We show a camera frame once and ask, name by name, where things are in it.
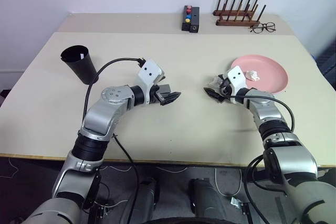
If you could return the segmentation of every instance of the white tissue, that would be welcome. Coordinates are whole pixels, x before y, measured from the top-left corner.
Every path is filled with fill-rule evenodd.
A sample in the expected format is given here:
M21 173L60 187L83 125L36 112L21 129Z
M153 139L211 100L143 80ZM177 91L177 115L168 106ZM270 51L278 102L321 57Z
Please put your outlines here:
M212 88L215 92L219 93L219 86L222 84L223 80L216 76L212 82L208 84L209 88Z
M260 80L260 78L258 77L258 73L255 70L246 71L245 77L251 81Z

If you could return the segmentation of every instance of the wooden rack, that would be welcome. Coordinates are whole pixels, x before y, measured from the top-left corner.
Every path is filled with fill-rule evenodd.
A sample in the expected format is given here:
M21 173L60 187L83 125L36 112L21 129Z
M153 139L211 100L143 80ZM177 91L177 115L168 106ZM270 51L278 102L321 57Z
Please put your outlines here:
M262 13L264 12L266 5L262 8L259 17L257 20L252 20L253 16L258 8L258 0L255 0L254 5L250 9L250 1L248 0L244 9L242 9L243 0L240 0L239 6L237 10L233 10L236 0L233 0L230 9L226 9L228 6L228 0L225 1L222 10L219 10L219 6L221 4L221 0L218 0L217 9L214 10L213 15L219 16L219 19L216 21L216 26L258 26L259 20L261 18Z

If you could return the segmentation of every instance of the table edge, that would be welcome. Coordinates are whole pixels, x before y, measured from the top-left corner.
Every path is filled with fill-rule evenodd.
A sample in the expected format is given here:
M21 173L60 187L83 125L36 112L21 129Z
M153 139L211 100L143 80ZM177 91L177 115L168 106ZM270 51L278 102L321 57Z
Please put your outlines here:
M22 154L7 154L0 153L0 157L12 157L12 158L26 158L26 159L38 159L38 160L50 160L50 161L64 161L65 157L50 157L50 156L34 156L34 155L22 155ZM129 163L128 159L113 159L106 158L104 162L114 163ZM187 162L187 161L164 161L164 160L134 160L138 164L160 164L160 165L187 165L187 166L231 166L231 167L247 167L248 164L234 164L234 163L206 163L206 162ZM336 168L336 165L318 165L318 168Z

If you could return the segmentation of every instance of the white cable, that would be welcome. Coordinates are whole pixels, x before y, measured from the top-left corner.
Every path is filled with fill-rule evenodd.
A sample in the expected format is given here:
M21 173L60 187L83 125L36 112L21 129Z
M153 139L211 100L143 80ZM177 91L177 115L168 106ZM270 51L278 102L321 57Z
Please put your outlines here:
M239 169L239 172L240 172L240 181L239 181L239 188L238 188L238 190L234 193L234 194L232 194L232 195L225 195L225 194L223 194L221 191L220 191L220 189L219 189L219 187L218 187L218 184L217 184L217 168L215 168L215 185L216 185L216 188L217 188L217 190L218 190L218 192L219 192L219 194L220 195L223 195L223 196L225 196L225 197L232 197L232 196L235 196L235 195L237 195L238 193L239 193L239 191L240 191L240 188L241 188L241 184L242 184L242 181L241 181L241 179L242 179L242 175L241 175L241 171L242 170L240 170Z
M114 166L111 166L111 165L110 165L110 167L113 168L113 169L115 169L115 170L118 170L118 171L120 171L120 172L128 172L130 169L132 169L132 166L130 166L130 168L128 168L128 169L126 169L126 170L121 170L121 169L118 169L118 168L116 168L116 167L114 167Z
M94 202L96 205L98 205L98 206L100 206L100 207L106 207L106 208L113 208L113 207L116 207L117 205L119 205L120 203L123 203L123 202L127 202L128 201L128 199L124 199L124 200L121 200L121 201L119 201L118 203L116 203L116 204L114 204L114 205L112 205L112 206L108 206L108 205L102 205L102 204L99 204L98 202Z
M9 164L16 169L16 171L11 175L11 177L9 176L0 176L0 178L13 178L14 175L19 171L19 168L17 168L16 166L14 166L12 163L11 163L11 159L10 157L8 157L8 161L9 161Z
M158 166L157 166L157 169L164 170L165 172L168 172L168 173L181 173L181 172L184 172L185 170L187 170L188 167L186 167L186 168L184 168L184 169L182 169L182 170L178 170L177 172L174 172L174 171L172 171L172 170L166 170L166 169L161 168L161 167L158 167Z

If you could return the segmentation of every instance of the black box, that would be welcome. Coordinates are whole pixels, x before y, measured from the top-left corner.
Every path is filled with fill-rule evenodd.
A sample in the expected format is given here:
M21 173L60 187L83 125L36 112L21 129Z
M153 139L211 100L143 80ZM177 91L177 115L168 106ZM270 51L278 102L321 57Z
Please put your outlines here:
M198 27L200 26L200 21L199 21L199 7L192 7L191 8L191 24L190 24L190 30L189 32L191 33L197 33L198 32Z

